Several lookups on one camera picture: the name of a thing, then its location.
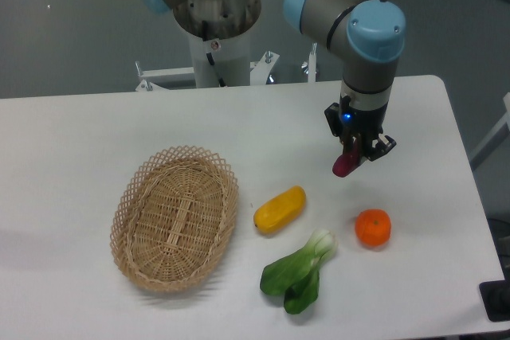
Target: orange fruit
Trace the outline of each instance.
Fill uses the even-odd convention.
[[[385,244],[391,235],[391,219],[384,210],[369,209],[362,211],[356,218],[356,236],[367,246]]]

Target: bok choy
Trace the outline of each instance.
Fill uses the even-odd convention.
[[[266,295],[284,295],[284,308],[299,314],[319,296],[319,268],[337,247],[333,233],[322,229],[313,232],[303,248],[264,268],[261,290]]]

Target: yellow squash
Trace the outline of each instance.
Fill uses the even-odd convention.
[[[293,186],[264,203],[253,215],[253,223],[261,233],[274,233],[296,219],[303,211],[305,203],[306,194],[303,188]]]

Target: robotic arm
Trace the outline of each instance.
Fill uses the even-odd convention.
[[[344,62],[340,101],[325,115],[343,145],[333,172],[346,177],[366,159],[381,158],[396,145],[383,134],[383,120],[406,19],[387,0],[284,0],[284,15]]]
[[[190,42],[198,88],[249,85],[248,31],[260,0],[143,0],[156,13],[172,9]]]

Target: oval basket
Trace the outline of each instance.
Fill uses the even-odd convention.
[[[218,264],[236,212],[237,179],[218,154],[199,147],[161,151],[138,169],[120,200],[113,258],[139,287],[193,287]]]

